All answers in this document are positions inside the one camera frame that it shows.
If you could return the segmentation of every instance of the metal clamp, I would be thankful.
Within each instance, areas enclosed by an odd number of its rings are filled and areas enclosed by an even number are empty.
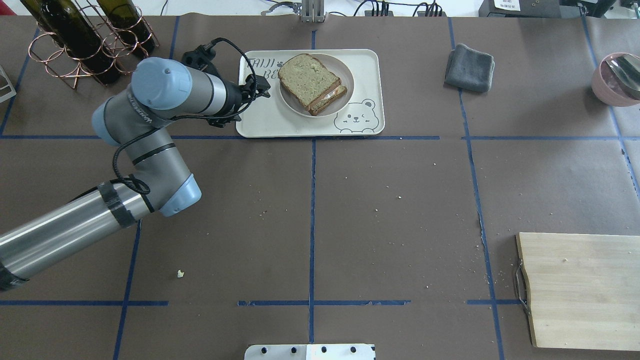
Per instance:
[[[324,22],[324,0],[302,0],[302,22]]]
[[[520,261],[518,262],[518,266],[513,270],[513,288],[516,292],[516,297],[518,297],[518,300],[522,304],[524,312],[527,315],[531,315],[531,308],[527,304],[527,289],[525,287],[524,274],[522,273],[523,264],[524,262],[522,261],[522,259],[520,259]],[[520,276],[522,276],[522,287],[520,286]]]
[[[269,8],[269,10],[264,10],[263,12],[260,12],[260,15],[266,16],[268,13],[272,13],[273,10],[276,10],[280,6],[287,6],[291,8],[294,13],[297,13],[297,14],[300,14],[300,9],[302,9],[301,3],[294,3],[292,1],[280,1],[279,3],[274,4],[271,8]]]

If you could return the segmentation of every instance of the bear cartoon print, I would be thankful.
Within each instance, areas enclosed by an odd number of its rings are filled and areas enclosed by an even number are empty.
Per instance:
[[[343,133],[374,133],[380,120],[373,109],[376,103],[371,99],[350,102],[336,114],[333,124]]]

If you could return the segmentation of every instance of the label sticker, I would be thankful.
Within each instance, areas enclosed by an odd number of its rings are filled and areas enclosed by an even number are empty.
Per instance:
[[[511,10],[513,12],[520,11],[520,0],[493,0],[496,8]]]

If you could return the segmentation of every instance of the black tape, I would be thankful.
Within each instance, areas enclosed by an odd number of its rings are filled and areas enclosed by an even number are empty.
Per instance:
[[[27,281],[13,275],[0,263],[0,292],[19,288]]]
[[[160,152],[163,152],[167,149],[171,149],[172,147],[175,147],[174,143],[168,143],[166,145],[162,145],[160,147],[156,147],[155,149],[146,152],[145,154],[142,154],[140,156],[138,156],[133,162],[133,166],[136,166],[138,163],[140,163],[143,160],[149,159],[150,157],[152,157],[153,155],[159,154]]]
[[[107,208],[109,208],[113,217],[116,218],[120,227],[126,228],[136,223],[136,219],[131,214],[131,211],[127,210],[124,204],[122,204],[122,200],[113,187],[113,184],[102,183],[98,185],[98,191],[100,191],[102,200]]]

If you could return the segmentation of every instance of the robotic arm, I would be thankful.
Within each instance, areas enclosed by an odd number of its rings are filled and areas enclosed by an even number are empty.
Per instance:
[[[252,74],[244,85],[224,80],[211,63],[218,42],[229,43],[247,61]],[[24,284],[156,210],[169,217],[197,202],[202,193],[165,127],[184,118],[223,127],[239,121],[238,115],[256,98],[269,97],[269,88],[244,53],[223,38],[185,53],[182,63],[141,61],[127,89],[100,105],[92,117],[96,133],[119,146],[112,164],[117,179],[0,236],[0,291]],[[128,177],[118,171],[121,151],[136,169]]]

